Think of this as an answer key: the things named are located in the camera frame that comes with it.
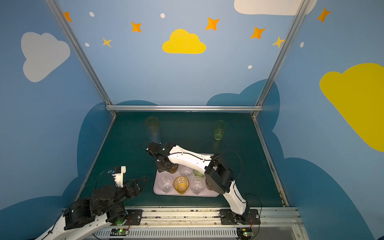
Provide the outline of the tall blue frosted glass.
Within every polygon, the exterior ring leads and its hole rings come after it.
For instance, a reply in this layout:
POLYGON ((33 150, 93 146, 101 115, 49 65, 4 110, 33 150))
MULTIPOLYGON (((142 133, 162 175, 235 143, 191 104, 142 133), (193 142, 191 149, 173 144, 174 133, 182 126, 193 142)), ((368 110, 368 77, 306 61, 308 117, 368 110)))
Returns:
POLYGON ((147 129, 148 137, 151 142, 160 144, 162 142, 159 127, 152 126, 147 129))

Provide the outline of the dark amber dimpled glass back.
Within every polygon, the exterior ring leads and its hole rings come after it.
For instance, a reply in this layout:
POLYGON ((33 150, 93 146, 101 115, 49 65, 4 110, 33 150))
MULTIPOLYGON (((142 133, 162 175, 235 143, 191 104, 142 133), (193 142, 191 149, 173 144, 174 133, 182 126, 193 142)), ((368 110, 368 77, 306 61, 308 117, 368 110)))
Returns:
POLYGON ((178 170, 179 165, 178 164, 173 164, 168 168, 168 172, 171 174, 174 174, 178 170))

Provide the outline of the dark amber dimpled glass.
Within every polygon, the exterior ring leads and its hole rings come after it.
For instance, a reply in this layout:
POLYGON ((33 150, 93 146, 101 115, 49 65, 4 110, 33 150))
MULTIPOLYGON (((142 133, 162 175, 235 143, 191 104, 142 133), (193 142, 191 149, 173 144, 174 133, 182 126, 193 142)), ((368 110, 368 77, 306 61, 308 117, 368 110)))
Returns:
POLYGON ((171 174, 174 174, 178 170, 179 165, 178 164, 173 164, 168 168, 168 172, 171 174))
POLYGON ((207 179, 206 179, 206 187, 207 187, 207 189, 208 189, 209 191, 212 191, 212 190, 213 190, 213 189, 210 187, 210 185, 208 184, 207 179))

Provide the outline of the tall amber glass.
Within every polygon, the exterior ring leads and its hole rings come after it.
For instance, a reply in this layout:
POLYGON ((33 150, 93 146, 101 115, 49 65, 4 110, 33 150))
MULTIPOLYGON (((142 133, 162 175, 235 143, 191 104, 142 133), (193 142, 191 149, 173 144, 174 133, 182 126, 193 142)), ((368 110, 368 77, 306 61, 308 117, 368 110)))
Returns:
POLYGON ((159 128, 159 119, 155 116, 148 117, 146 119, 147 128, 159 128))

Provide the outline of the short orange glass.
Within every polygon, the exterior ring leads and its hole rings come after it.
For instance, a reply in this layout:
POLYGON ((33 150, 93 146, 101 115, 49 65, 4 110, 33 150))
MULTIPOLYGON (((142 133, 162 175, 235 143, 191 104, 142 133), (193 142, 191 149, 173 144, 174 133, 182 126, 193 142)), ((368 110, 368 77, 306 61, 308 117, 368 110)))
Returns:
POLYGON ((189 185, 189 179, 185 176, 179 176, 174 180, 174 188, 181 195, 183 195, 187 191, 189 185))

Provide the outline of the lilac plastic tray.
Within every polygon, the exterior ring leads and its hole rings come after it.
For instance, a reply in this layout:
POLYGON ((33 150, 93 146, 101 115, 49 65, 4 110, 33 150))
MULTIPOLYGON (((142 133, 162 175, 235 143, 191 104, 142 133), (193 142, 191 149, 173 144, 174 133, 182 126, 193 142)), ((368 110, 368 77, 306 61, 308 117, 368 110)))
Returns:
POLYGON ((212 154, 171 153, 166 158, 171 165, 160 167, 156 173, 154 193, 163 196, 217 197, 219 193, 207 185, 207 175, 204 173, 212 158, 212 154))

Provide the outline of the small green glass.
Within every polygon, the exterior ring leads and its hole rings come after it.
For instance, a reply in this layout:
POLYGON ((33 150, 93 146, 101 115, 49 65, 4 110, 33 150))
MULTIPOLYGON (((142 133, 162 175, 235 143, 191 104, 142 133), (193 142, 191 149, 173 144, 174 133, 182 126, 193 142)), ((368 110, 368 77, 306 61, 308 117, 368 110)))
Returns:
POLYGON ((200 178, 204 178, 204 177, 205 177, 205 175, 204 175, 203 173, 201 173, 201 172, 199 172, 199 171, 197 171, 197 170, 194 170, 194 175, 195 175, 196 177, 200 177, 200 178))

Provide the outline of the clear faceted glass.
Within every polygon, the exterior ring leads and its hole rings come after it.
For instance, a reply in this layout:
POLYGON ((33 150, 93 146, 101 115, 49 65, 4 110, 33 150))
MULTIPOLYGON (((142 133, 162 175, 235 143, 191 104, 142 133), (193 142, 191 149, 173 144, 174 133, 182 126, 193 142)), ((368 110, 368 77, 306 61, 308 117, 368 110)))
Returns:
POLYGON ((195 195, 199 195, 205 189, 204 179, 201 177, 193 177, 190 180, 190 189, 195 195))

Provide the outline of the dark amber dimpled glass front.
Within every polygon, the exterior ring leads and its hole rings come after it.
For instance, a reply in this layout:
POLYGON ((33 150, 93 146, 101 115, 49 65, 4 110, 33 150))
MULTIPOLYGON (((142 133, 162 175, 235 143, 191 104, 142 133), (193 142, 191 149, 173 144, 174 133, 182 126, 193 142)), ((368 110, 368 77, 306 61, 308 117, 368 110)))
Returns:
POLYGON ((206 187, 207 187, 207 189, 208 189, 209 191, 212 191, 212 190, 213 190, 213 189, 210 187, 210 185, 208 184, 207 179, 206 179, 206 187))

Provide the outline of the tall green glass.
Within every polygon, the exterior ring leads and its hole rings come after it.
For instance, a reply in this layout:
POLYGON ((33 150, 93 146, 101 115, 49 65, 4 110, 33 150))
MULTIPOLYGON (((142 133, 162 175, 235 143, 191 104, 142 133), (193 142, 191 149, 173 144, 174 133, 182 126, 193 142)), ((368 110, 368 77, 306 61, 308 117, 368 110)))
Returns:
POLYGON ((227 130, 227 123, 223 120, 219 120, 215 122, 215 127, 214 127, 214 139, 216 141, 220 141, 225 132, 227 130))

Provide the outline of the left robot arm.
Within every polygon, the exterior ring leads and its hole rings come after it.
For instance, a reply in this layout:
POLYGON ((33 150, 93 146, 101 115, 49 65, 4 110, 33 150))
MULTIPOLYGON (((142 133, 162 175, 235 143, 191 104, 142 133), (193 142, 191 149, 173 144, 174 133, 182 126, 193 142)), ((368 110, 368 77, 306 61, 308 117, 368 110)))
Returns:
POLYGON ((85 199, 78 199, 66 208, 52 227, 38 240, 83 240, 99 229, 132 221, 124 200, 139 196, 148 178, 123 182, 122 186, 104 185, 85 199))

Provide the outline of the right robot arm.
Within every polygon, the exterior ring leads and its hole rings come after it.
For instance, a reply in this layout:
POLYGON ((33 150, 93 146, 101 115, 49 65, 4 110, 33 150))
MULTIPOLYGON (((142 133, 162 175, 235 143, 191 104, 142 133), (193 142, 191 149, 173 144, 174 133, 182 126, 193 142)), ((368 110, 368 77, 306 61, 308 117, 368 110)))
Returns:
POLYGON ((205 175, 210 188, 223 195, 230 205, 231 216, 236 223, 249 219, 250 207, 237 188, 233 171, 220 154, 204 155, 191 152, 178 145, 165 146, 151 142, 147 153, 156 159, 158 172, 169 172, 176 165, 183 165, 205 175))

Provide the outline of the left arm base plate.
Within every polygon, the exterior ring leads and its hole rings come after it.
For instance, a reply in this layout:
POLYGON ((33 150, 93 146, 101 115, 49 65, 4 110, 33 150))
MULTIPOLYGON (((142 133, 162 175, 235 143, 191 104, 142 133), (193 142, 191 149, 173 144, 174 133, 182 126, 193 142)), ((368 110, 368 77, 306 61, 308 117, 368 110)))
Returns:
POLYGON ((126 214, 119 217, 115 222, 116 226, 138 226, 143 215, 142 209, 127 209, 126 214))

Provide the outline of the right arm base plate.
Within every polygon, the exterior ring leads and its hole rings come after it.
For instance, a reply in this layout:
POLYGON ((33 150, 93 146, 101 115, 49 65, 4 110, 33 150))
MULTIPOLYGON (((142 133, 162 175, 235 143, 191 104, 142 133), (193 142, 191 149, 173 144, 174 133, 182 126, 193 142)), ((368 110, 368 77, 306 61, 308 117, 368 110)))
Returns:
POLYGON ((257 209, 250 209, 242 215, 235 214, 230 209, 222 209, 219 217, 222 225, 259 225, 261 223, 257 209))

